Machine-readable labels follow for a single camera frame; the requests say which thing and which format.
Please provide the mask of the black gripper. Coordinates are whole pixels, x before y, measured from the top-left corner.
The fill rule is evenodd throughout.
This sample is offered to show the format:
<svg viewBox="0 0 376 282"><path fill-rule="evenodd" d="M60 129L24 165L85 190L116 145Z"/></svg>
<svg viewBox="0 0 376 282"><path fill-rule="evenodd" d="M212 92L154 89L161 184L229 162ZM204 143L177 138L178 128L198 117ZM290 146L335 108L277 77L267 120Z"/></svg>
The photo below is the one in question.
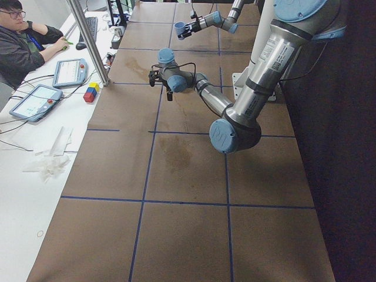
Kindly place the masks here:
<svg viewBox="0 0 376 282"><path fill-rule="evenodd" d="M184 26L184 32L178 34L178 39L185 39L189 36L192 35L192 32L198 32L201 31L201 26L200 26L200 18L196 18L194 21L191 23L187 23Z"/></svg>
<svg viewBox="0 0 376 282"><path fill-rule="evenodd" d="M162 84L163 84L163 86L166 87L167 100L172 101L173 100L173 92L172 92L170 86L168 85L168 82L166 80L162 79Z"/></svg>

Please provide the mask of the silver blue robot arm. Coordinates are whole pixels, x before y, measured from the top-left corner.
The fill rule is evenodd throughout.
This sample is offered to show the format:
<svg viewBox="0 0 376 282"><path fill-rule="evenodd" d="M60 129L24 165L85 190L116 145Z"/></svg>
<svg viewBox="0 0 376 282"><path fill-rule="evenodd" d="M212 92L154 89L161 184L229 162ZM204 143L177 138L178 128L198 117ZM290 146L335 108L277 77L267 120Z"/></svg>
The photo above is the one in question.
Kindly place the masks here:
<svg viewBox="0 0 376 282"><path fill-rule="evenodd" d="M183 40L191 36L192 33L202 31L211 26L215 26L230 33L235 33L238 27L237 20L243 9L244 1L234 1L228 16L225 18L221 16L219 11L210 12L205 16L198 16L193 4L191 4L191 6L190 19L192 19L192 21L189 23L176 22L173 25L179 40Z"/></svg>
<svg viewBox="0 0 376 282"><path fill-rule="evenodd" d="M249 149L261 138L257 117L298 50L308 42L343 36L348 6L348 1L265 1L250 63L233 81L234 102L204 74L183 71L169 48L159 51L149 83L162 83L168 98L195 89L218 116L209 130L212 145L222 153Z"/></svg>

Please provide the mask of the person's hand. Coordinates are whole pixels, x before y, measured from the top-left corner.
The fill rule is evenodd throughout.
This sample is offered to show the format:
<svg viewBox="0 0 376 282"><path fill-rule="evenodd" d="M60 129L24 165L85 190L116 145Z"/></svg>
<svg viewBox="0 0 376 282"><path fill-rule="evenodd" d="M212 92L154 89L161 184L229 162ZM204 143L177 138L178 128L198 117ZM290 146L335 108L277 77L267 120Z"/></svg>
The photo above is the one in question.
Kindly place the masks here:
<svg viewBox="0 0 376 282"><path fill-rule="evenodd" d="M60 52L68 49L69 42L66 40L65 37L59 38L52 46L51 49L53 49L55 52Z"/></svg>

